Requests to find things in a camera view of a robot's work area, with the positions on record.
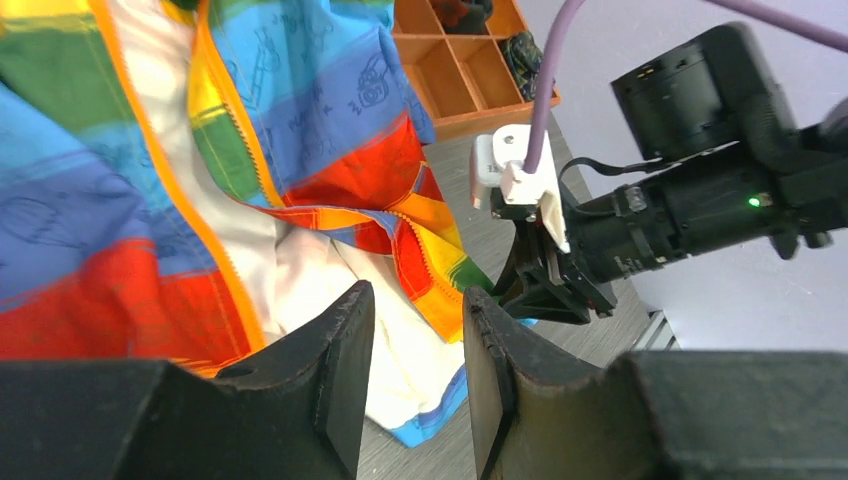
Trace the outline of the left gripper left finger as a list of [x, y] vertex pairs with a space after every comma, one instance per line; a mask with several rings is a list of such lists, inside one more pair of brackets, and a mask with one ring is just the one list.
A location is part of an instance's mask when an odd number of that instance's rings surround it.
[[359, 281], [212, 379], [161, 360], [5, 362], [5, 479], [353, 479], [375, 332]]

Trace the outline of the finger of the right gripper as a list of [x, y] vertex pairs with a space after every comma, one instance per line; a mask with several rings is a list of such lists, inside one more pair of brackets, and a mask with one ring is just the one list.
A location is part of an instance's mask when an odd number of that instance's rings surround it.
[[554, 245], [543, 226], [525, 221], [514, 226], [513, 244], [494, 288], [499, 306], [516, 319], [588, 324], [592, 284], [574, 258]]

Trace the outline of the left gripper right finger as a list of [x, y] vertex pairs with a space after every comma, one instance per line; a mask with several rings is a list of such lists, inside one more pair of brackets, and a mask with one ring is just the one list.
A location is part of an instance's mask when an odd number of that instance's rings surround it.
[[847, 357], [630, 351], [605, 368], [464, 295], [481, 479], [843, 479]]

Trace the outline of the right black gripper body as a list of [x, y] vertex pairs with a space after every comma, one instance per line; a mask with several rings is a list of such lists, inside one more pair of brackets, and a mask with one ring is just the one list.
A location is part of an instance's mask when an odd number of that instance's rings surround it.
[[657, 186], [624, 185], [582, 204], [565, 186], [559, 193], [551, 214], [492, 193], [493, 212], [515, 225], [494, 295], [515, 318], [583, 325], [613, 314], [612, 282], [669, 263], [670, 213]]

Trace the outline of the rainbow striped zip jacket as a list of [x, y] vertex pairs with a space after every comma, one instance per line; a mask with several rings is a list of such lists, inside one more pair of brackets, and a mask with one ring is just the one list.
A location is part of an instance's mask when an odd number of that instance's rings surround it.
[[466, 255], [390, 1], [5, 1], [1, 356], [210, 376], [354, 282], [366, 415], [408, 447], [467, 396]]

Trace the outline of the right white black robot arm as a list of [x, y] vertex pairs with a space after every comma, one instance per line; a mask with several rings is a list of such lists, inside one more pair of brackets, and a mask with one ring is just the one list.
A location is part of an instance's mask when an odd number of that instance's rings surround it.
[[509, 315], [586, 324], [613, 312], [615, 280], [760, 237], [789, 260], [846, 227], [847, 107], [799, 128], [745, 24], [713, 27], [611, 87], [642, 155], [628, 171], [643, 179], [585, 203], [555, 180], [566, 250], [541, 214], [494, 196], [515, 225], [494, 288]]

